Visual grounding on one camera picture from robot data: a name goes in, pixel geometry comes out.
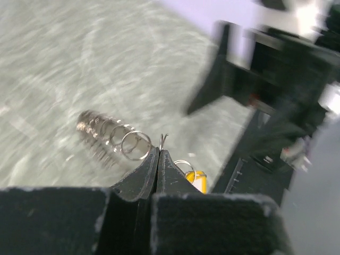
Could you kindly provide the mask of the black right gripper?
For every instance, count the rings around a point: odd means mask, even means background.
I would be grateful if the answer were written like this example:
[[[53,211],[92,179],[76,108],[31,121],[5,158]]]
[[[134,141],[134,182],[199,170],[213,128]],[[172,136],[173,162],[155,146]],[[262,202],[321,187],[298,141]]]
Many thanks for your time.
[[[315,42],[272,28],[256,33],[249,69],[227,59],[236,28],[234,23],[218,22],[215,58],[186,115],[223,96],[268,114],[268,121],[241,136],[243,149],[281,149],[313,134],[326,115],[321,94],[339,80],[339,26],[328,24]]]

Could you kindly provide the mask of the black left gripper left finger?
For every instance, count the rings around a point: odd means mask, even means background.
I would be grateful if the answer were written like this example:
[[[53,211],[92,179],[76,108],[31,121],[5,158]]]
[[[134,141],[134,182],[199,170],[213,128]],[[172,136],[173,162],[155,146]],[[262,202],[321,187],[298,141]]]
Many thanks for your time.
[[[158,160],[109,188],[1,189],[1,254],[147,254]]]

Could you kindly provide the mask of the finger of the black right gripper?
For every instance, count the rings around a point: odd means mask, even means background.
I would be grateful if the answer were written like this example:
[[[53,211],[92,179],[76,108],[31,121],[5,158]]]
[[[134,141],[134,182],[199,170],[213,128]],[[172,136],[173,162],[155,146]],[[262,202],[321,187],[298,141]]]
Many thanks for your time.
[[[264,194],[281,205],[285,190],[290,186],[294,169],[279,155],[241,158],[240,151],[254,131],[264,123],[265,114],[257,110],[240,137],[212,193]]]

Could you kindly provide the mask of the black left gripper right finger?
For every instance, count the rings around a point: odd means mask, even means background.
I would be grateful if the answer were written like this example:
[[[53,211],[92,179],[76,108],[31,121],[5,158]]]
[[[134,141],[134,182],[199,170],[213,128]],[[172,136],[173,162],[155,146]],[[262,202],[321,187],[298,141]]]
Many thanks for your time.
[[[241,167],[229,194],[202,194],[164,150],[151,201],[152,254],[293,254],[279,210],[292,170]]]

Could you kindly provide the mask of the metal disc with key rings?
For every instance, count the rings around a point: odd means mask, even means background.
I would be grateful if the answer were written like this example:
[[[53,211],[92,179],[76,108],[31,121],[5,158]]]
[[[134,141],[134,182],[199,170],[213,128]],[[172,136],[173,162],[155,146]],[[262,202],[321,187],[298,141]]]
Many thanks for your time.
[[[128,172],[139,166],[155,147],[146,133],[94,110],[79,115],[76,130],[90,155],[106,169]]]

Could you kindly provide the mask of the yellow key tag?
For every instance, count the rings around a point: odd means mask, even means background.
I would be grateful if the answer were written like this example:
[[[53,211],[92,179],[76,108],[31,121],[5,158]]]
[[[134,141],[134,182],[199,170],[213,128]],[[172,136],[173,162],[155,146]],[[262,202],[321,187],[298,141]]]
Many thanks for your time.
[[[184,173],[185,179],[190,182],[201,193],[207,193],[207,176],[203,171],[196,170],[193,165],[183,159],[176,160],[174,164]],[[187,165],[190,170],[184,172],[179,165]]]

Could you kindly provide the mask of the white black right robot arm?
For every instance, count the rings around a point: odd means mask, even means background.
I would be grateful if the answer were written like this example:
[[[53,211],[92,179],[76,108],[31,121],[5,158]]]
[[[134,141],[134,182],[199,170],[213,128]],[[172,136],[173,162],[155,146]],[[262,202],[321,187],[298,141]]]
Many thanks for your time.
[[[339,254],[339,1],[261,1],[246,68],[227,59],[236,25],[219,45],[191,115],[220,97],[255,112],[212,193],[270,197],[294,254]]]

